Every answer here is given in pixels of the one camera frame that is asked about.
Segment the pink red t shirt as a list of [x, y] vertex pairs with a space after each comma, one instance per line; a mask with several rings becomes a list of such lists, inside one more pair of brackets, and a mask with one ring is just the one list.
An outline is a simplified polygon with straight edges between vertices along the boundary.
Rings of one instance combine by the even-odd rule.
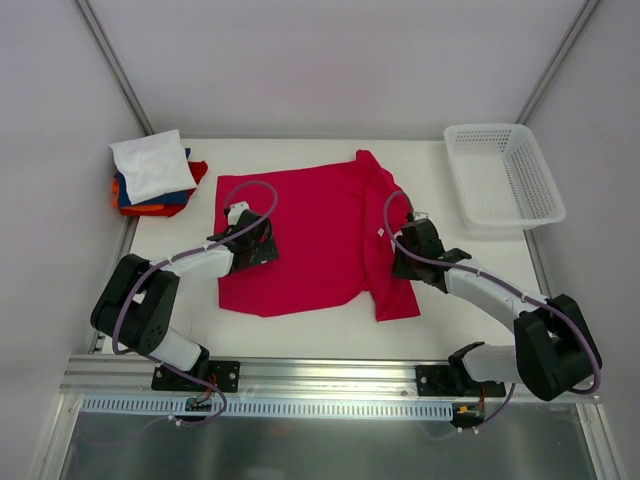
[[219, 279], [219, 305], [274, 317], [345, 305], [367, 292], [378, 321], [420, 313], [412, 284], [392, 274], [394, 252], [386, 226], [406, 221], [406, 199], [392, 174], [368, 150], [351, 161], [280, 172], [221, 176], [216, 185], [215, 232], [227, 222], [225, 202], [268, 208], [279, 257]]

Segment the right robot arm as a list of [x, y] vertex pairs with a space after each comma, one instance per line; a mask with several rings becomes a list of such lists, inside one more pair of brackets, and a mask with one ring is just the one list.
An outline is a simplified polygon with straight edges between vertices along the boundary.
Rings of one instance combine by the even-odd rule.
[[484, 382], [522, 384], [543, 401], [597, 392], [602, 359], [573, 298], [528, 294], [466, 251], [446, 249], [428, 218], [407, 219], [391, 238], [394, 275], [474, 305], [514, 338], [513, 345], [475, 342], [451, 354], [447, 381], [455, 393], [470, 395]]

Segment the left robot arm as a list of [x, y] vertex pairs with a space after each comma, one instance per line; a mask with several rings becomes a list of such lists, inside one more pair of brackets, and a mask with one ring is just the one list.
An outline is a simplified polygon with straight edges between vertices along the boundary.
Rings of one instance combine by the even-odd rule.
[[214, 366], [209, 351], [170, 326], [179, 290], [217, 280], [279, 258], [271, 221], [241, 202], [226, 211], [229, 225], [200, 246], [156, 264], [136, 254], [120, 259], [90, 316], [91, 326], [124, 346], [151, 357], [154, 390], [204, 391], [237, 380]]

